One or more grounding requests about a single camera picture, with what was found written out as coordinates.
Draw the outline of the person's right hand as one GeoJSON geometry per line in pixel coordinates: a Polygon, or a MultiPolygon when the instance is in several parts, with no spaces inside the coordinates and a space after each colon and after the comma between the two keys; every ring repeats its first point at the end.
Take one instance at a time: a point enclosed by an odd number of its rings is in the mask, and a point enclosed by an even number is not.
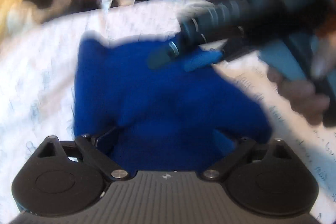
{"type": "MultiPolygon", "coordinates": [[[[335,68],[335,20],[322,26],[317,34],[320,44],[311,72],[319,79],[335,68]]],[[[316,126],[322,123],[323,113],[330,104],[328,96],[317,94],[310,81],[289,81],[272,67],[268,68],[267,77],[277,85],[278,94],[290,102],[291,109],[302,115],[308,124],[316,126]]]]}

